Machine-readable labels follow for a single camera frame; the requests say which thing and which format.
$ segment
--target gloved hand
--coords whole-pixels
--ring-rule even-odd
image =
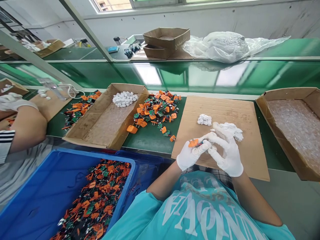
[[[217,148],[212,146],[208,153],[217,162],[219,168],[229,174],[230,177],[239,177],[243,173],[243,165],[240,160],[238,145],[234,137],[228,131],[222,129],[217,122],[213,123],[214,132],[203,136],[211,143],[219,144],[223,149],[223,156],[217,152]]]
[[[35,109],[39,110],[37,105],[35,105],[33,102],[27,101],[27,100],[18,100],[15,102],[9,102],[9,103],[0,103],[0,110],[1,111],[18,111],[18,108],[21,106],[30,106],[34,107]]]
[[[193,166],[199,159],[200,155],[211,147],[211,143],[208,140],[203,140],[203,144],[199,147],[189,148],[188,145],[189,141],[186,141],[180,154],[177,156],[177,164],[182,171]]]
[[[0,96],[0,103],[11,103],[22,99],[22,95],[16,93],[8,93]]]

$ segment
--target black and white striped shirt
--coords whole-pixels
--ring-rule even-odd
[[[0,164],[4,163],[9,153],[15,131],[0,131]]]

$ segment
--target clear plastic bag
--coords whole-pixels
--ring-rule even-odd
[[[261,52],[263,49],[283,43],[290,37],[279,39],[245,38],[234,32],[212,32],[204,38],[191,36],[183,50],[195,58],[212,59],[234,63],[242,58]]]

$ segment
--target plaid shorts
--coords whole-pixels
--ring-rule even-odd
[[[193,165],[192,167],[189,167],[186,170],[184,170],[181,173],[181,175],[189,173],[189,172],[198,171],[198,170],[200,170],[199,166]],[[226,187],[230,188],[232,191],[235,192],[234,187],[233,187],[233,183],[232,183],[232,178],[225,171],[218,170],[218,169],[212,169],[212,168],[206,168],[206,172],[215,175],[216,178],[219,179],[223,185],[225,185]]]

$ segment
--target blue crate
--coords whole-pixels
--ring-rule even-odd
[[[126,197],[125,204],[122,206],[120,213],[122,216],[128,210],[135,197],[156,180],[160,164],[165,162],[165,159],[160,156],[122,150],[116,152],[115,155],[131,158],[140,163],[139,172],[136,172],[136,175],[133,177],[135,180],[131,181],[131,185],[129,186],[130,192]]]
[[[72,207],[81,189],[88,184],[85,178],[88,169],[98,165],[102,158],[131,164],[109,230],[128,209],[126,205],[131,204],[132,195],[137,194],[132,187],[141,179],[144,182],[154,179],[160,163],[60,148],[46,157],[1,212],[0,239],[48,240],[54,236],[61,228],[57,223],[66,209]]]

